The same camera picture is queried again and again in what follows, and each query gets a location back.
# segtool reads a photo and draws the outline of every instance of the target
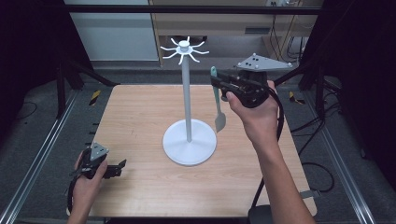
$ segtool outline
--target utensil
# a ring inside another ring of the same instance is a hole
[[[210,75],[212,77],[218,76],[218,72],[217,72],[215,66],[211,67]],[[216,132],[220,132],[225,127],[226,118],[225,118],[225,114],[223,112],[221,112],[221,109],[220,109],[219,89],[216,87],[213,87],[213,92],[215,93],[216,108],[218,110],[218,114],[216,115],[216,118],[215,118]]]

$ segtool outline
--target white wall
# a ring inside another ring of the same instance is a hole
[[[148,0],[64,0],[67,5],[148,5]],[[148,13],[70,13],[91,61],[158,61]]]

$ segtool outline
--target round white base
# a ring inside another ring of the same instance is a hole
[[[216,134],[206,123],[191,120],[191,142],[187,141],[186,120],[172,124],[163,136],[163,149],[174,162],[193,166],[212,156],[216,149]]]

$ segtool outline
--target human arm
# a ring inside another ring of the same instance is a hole
[[[80,176],[73,190],[73,210],[67,224],[85,223],[93,202],[99,193],[100,184],[107,169],[107,161],[102,161],[92,179]]]
[[[268,84],[275,89],[274,82],[268,81]],[[275,99],[270,96],[261,105],[246,108],[231,92],[227,92],[227,98],[256,150],[274,222],[315,223],[294,184],[277,142],[278,105]]]

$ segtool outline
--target desk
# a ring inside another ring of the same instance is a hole
[[[163,134],[184,119],[182,86],[116,86],[94,141],[109,148],[108,164],[127,163],[120,177],[103,181],[90,216],[246,217],[262,174],[242,122],[227,103],[221,107],[227,125],[217,134],[215,153],[200,165],[185,167],[163,151]],[[215,130],[212,86],[191,85],[191,116]],[[308,190],[286,122],[280,147],[298,190]],[[315,215],[313,199],[304,201]],[[265,190],[258,204],[264,203]]]

